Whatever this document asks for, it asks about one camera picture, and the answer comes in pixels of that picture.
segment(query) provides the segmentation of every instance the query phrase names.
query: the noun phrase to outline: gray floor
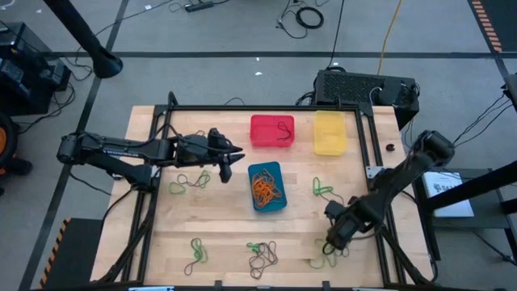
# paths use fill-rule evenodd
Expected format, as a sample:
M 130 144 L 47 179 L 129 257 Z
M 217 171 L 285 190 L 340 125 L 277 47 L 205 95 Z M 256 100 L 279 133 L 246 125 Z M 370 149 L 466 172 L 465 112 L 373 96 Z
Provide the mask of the gray floor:
M 120 0 L 73 0 L 94 32 L 115 20 Z M 130 0 L 126 16 L 157 5 L 159 0 Z M 225 5 L 188 14 L 170 13 L 167 5 L 125 20 L 114 51 L 143 52 L 237 52 L 318 51 L 329 52 L 334 41 L 340 2 L 321 8 L 326 22 L 303 40 L 292 40 L 275 28 L 284 1 L 231 0 Z M 338 51 L 379 52 L 396 0 L 346 0 Z M 42 1 L 18 0 L 0 11 L 3 21 L 24 21 L 52 50 L 71 52 L 77 42 L 60 25 Z M 293 19 L 286 19 L 292 33 L 301 33 Z M 104 44 L 111 29 L 100 34 Z M 466 0 L 406 0 L 387 43 L 389 52 L 486 53 L 489 52 Z M 122 137 L 133 105 L 165 103 L 174 91 L 181 104 L 222 104 L 241 97 L 248 104 L 293 104 L 312 86 L 317 70 L 328 58 L 125 58 L 123 72 L 103 80 L 86 129 Z M 376 58 L 338 58 L 334 62 L 357 73 L 374 74 Z M 505 60 L 510 72 L 517 60 Z M 75 70 L 78 75 L 82 70 Z M 386 59 L 382 74 L 416 78 L 422 87 L 421 111 L 414 120 L 414 134 L 439 130 L 454 138 L 501 95 L 502 78 L 490 59 Z M 75 130 L 93 77 L 73 82 L 75 102 L 57 118 L 38 124 L 22 135 L 19 155 L 34 163 L 24 178 L 2 177 L 6 194 L 0 197 L 1 269 L 3 289 L 17 289 L 52 198 L 61 165 L 55 159 L 59 137 Z M 33 116 L 24 117 L 32 120 Z M 511 138 L 517 133 L 517 116 L 511 110 L 478 139 L 461 146 L 451 167 L 500 167 L 517 154 Z M 110 179 L 91 167 L 75 167 L 74 174 L 109 189 Z M 506 198 L 516 188 L 505 188 Z M 66 217 L 101 218 L 107 197 L 70 180 L 33 286 L 40 278 L 58 226 Z M 508 252 L 502 231 L 485 231 L 487 239 Z M 439 283 L 446 286 L 517 289 L 515 267 L 503 263 L 473 235 L 439 231 L 443 261 Z

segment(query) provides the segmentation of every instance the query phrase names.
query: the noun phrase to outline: yellow cable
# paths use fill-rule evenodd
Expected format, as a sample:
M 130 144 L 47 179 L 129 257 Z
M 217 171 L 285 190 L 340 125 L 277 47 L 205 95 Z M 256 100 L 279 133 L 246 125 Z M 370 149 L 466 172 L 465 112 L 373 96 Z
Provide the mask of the yellow cable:
M 377 74 L 380 74 L 380 68 L 382 67 L 382 59 L 385 57 L 386 41 L 388 40 L 391 28 L 395 24 L 395 19 L 397 18 L 398 10 L 401 8 L 402 1 L 404 0 L 398 0 L 397 9 L 395 10 L 395 14 L 393 14 L 393 18 L 391 19 L 391 23 L 389 24 L 388 31 L 386 32 L 385 41 L 382 44 L 382 50 L 380 51 L 379 67 L 377 68 Z

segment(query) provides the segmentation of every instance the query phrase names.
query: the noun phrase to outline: wooden tabletop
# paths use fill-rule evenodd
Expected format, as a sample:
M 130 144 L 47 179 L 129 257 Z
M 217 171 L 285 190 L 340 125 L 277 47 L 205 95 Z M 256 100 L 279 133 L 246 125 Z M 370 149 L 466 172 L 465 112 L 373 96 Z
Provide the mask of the wooden tabletop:
M 394 167 L 404 157 L 400 133 L 392 108 L 374 108 L 382 157 L 386 166 Z M 153 107 L 134 107 L 126 138 L 145 141 L 149 136 Z M 288 114 L 295 118 L 295 142 L 290 148 L 254 148 L 250 144 L 250 117 L 253 114 Z M 323 211 L 326 201 L 312 193 L 312 182 L 319 177 L 322 185 L 348 201 L 351 196 L 367 193 L 358 133 L 353 113 L 346 113 L 347 151 L 337 157 L 318 156 L 313 148 L 314 112 L 173 112 L 172 125 L 183 134 L 217 127 L 246 157 L 232 165 L 233 176 L 227 184 L 219 180 L 218 167 L 211 172 L 206 188 L 190 188 L 183 195 L 169 193 L 169 184 L 184 173 L 194 182 L 201 173 L 198 167 L 165 168 L 153 225 L 149 261 L 145 275 L 147 285 L 224 286 L 306 286 L 317 287 L 328 280 L 334 287 L 382 286 L 374 238 L 357 240 L 349 246 L 349 256 L 338 258 L 337 266 L 314 269 L 309 259 L 321 258 L 321 246 L 315 238 L 325 238 L 329 221 Z M 373 158 L 368 123 L 364 120 L 370 161 Z M 388 152 L 385 146 L 395 145 Z M 247 168 L 250 164 L 280 163 L 288 206 L 278 213 L 259 214 L 253 209 Z M 116 182 L 111 203 L 128 190 L 126 182 Z M 92 280 L 99 279 L 116 261 L 128 242 L 137 194 L 117 205 L 104 225 L 95 258 Z M 427 247 L 413 202 L 398 196 L 393 202 L 397 234 L 403 250 L 427 277 L 432 277 Z M 193 273 L 183 269 L 194 260 L 190 243 L 200 238 L 208 253 L 208 262 L 196 264 Z M 250 277 L 247 243 L 275 241 L 279 261 L 266 268 L 260 280 Z M 396 281 L 393 257 L 389 255 L 391 280 Z M 140 248 L 134 255 L 132 278 L 136 277 Z

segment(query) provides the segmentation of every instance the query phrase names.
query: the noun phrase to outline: blue bin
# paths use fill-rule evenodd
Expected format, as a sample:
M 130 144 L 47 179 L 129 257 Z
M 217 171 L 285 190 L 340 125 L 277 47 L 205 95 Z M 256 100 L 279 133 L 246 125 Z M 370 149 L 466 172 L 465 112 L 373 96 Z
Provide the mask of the blue bin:
M 253 175 L 259 173 L 262 170 L 267 170 L 273 178 L 275 178 L 276 187 L 282 192 L 282 196 L 280 197 L 280 201 L 273 200 L 268 205 L 257 208 L 255 205 L 255 200 L 253 198 L 253 190 L 251 189 L 251 184 L 253 183 Z M 288 198 L 285 195 L 284 190 L 284 181 L 282 180 L 282 172 L 280 170 L 280 164 L 278 162 L 265 162 L 260 164 L 254 164 L 248 167 L 248 175 L 250 176 L 250 196 L 251 203 L 253 203 L 253 208 L 255 211 L 260 213 L 271 212 L 281 210 L 288 204 Z

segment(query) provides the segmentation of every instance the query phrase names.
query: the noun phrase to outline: plastic container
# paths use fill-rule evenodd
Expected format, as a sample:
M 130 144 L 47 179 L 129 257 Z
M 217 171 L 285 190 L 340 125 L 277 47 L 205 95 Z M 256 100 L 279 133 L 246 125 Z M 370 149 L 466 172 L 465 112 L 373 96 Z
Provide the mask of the plastic container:
M 260 171 L 267 170 L 275 179 L 276 187 L 282 192 L 282 196 L 277 199 L 274 199 L 269 204 L 265 205 L 262 208 L 257 207 L 255 204 L 255 199 L 253 197 L 253 191 L 251 190 L 251 184 L 253 183 L 253 175 L 259 173 Z M 265 162 L 260 164 L 250 165 L 248 167 L 248 174 L 250 175 L 250 197 L 251 202 L 253 203 L 253 208 L 255 211 L 260 213 L 266 213 L 271 211 L 281 210 L 288 204 L 288 198 L 285 195 L 284 190 L 284 181 L 282 180 L 282 172 L 280 170 L 280 164 L 278 162 Z
M 253 115 L 250 139 L 253 146 L 288 147 L 294 142 L 294 117 Z
M 345 113 L 316 111 L 314 152 L 321 155 L 341 155 L 346 149 Z

